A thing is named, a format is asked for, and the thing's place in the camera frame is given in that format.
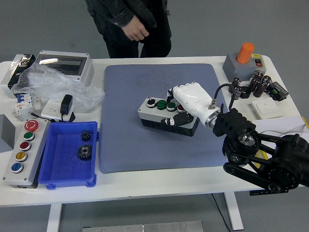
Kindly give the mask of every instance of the hand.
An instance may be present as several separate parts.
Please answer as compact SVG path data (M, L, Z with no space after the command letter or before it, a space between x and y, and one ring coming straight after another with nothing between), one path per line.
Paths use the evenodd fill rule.
M136 16L133 16L132 20L121 29L124 31L125 35L132 41L143 40L149 35L149 32L146 30L145 26Z

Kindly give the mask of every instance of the gear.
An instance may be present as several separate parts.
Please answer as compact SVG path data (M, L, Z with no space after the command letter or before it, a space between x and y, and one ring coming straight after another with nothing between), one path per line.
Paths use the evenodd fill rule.
M91 145L82 145L77 150L77 155L81 160L89 160L92 155L92 146Z
M90 133L88 131L83 131L81 134L81 138L84 142L89 141L91 138Z

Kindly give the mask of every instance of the black charger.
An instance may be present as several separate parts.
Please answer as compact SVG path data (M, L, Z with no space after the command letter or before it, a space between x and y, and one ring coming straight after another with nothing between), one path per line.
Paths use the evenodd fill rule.
M73 96L66 94L61 102L60 113L61 116L68 115L73 103Z

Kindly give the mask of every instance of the blue mat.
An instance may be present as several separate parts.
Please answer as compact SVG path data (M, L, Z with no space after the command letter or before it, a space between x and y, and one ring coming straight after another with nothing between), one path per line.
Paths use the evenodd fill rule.
M219 83L210 64L113 65L105 70L99 168L103 173L221 166L224 136L201 123L193 137L144 127L138 109L175 85L198 82L214 96ZM221 92L217 105L224 103Z

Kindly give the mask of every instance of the orange knob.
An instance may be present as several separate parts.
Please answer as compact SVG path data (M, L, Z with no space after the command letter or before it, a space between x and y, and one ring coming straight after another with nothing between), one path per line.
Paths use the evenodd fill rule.
M252 43L244 43L238 53L236 60L238 63L246 64L251 58L252 52L254 50L254 45Z

